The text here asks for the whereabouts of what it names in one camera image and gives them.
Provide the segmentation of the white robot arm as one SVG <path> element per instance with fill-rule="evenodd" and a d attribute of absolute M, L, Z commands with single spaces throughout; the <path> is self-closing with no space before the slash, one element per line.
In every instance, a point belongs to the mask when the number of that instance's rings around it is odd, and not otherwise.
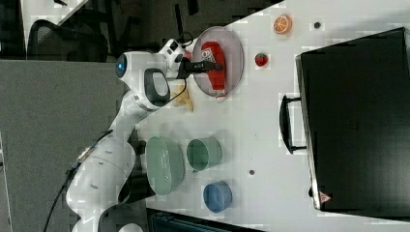
<path fill-rule="evenodd" d="M 137 232 L 132 212 L 119 199 L 132 174 L 136 153 L 130 137 L 136 124 L 179 96 L 168 82 L 194 73 L 225 74 L 226 59 L 220 43 L 199 46 L 198 61 L 185 46 L 171 39 L 158 52 L 128 51 L 115 65 L 117 77 L 129 87 L 107 131 L 86 148 L 67 173 L 66 202 L 79 220 L 71 232 Z"/>

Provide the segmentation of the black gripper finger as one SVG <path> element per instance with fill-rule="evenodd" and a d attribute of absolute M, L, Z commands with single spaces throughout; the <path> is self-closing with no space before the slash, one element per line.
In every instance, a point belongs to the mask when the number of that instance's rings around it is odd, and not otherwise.
<path fill-rule="evenodd" d="M 222 71 L 223 65 L 208 61 L 197 62 L 193 64 L 194 71 L 193 73 L 206 73 L 213 71 Z"/>

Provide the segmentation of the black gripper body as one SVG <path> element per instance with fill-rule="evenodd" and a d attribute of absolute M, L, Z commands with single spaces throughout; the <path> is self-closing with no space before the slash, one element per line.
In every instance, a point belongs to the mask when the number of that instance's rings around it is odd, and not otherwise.
<path fill-rule="evenodd" d="M 177 79 L 187 79 L 194 71 L 193 64 L 190 59 L 184 57 L 180 63 Z"/>

